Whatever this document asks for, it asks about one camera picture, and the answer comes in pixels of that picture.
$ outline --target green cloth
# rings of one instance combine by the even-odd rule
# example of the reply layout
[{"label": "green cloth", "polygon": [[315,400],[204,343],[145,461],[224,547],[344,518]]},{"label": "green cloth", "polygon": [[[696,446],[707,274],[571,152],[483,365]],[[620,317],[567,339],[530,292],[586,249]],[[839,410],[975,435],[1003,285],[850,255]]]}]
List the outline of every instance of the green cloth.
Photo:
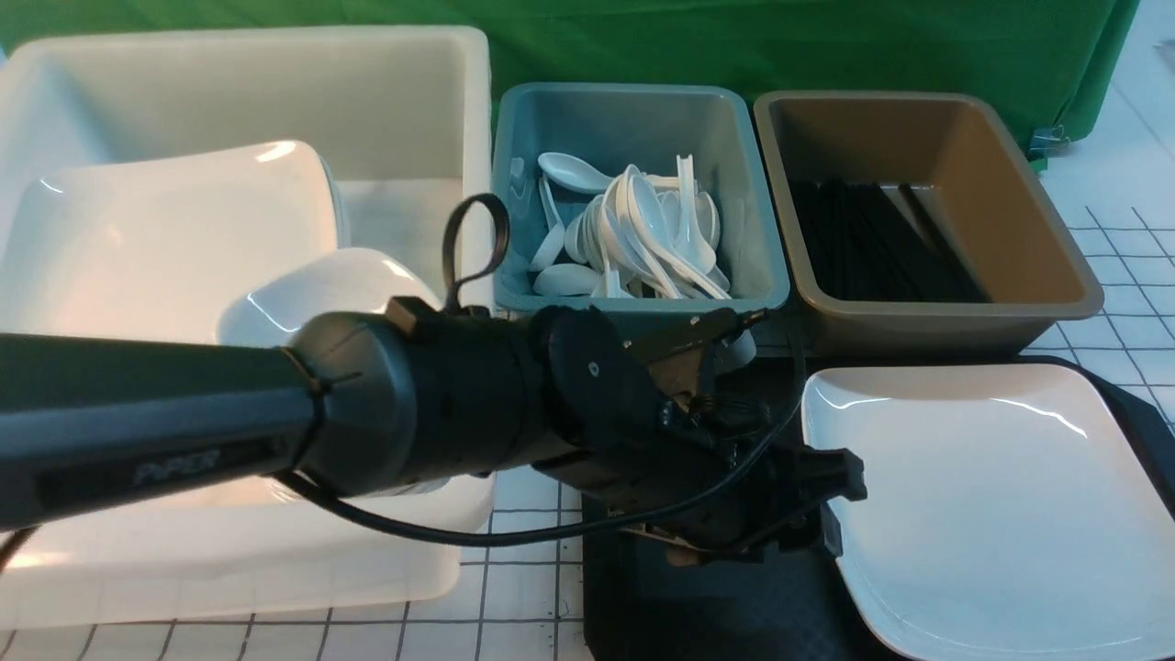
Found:
[{"label": "green cloth", "polygon": [[0,43],[62,34],[459,23],[496,97],[535,80],[974,94],[1027,144],[1093,128],[1139,0],[6,0]]}]

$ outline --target white bowl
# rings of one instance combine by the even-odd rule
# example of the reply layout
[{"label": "white bowl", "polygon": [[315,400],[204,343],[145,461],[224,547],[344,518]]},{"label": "white bowl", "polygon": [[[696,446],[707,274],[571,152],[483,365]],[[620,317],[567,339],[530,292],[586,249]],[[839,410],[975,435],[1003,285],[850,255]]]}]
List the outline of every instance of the white bowl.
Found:
[{"label": "white bowl", "polygon": [[441,309],[441,298],[404,264],[370,248],[344,248],[237,298],[220,318],[216,342],[243,348],[288,345],[320,313],[382,312],[391,296],[416,296]]},{"label": "white bowl", "polygon": [[294,140],[46,174],[0,259],[0,328],[210,343],[236,297],[347,242],[329,173]]},{"label": "white bowl", "polygon": [[840,572],[911,659],[1175,654],[1175,521],[1083,377],[1052,365],[848,369],[804,392],[804,437],[865,463],[831,504]]}]

